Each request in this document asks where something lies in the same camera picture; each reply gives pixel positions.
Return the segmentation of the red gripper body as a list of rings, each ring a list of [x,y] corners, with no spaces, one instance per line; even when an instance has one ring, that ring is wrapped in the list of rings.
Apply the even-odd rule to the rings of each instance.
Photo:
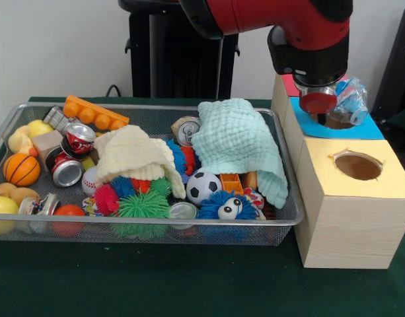
[[[323,92],[311,92],[300,98],[301,109],[309,114],[325,114],[337,104],[337,97],[334,94]]]

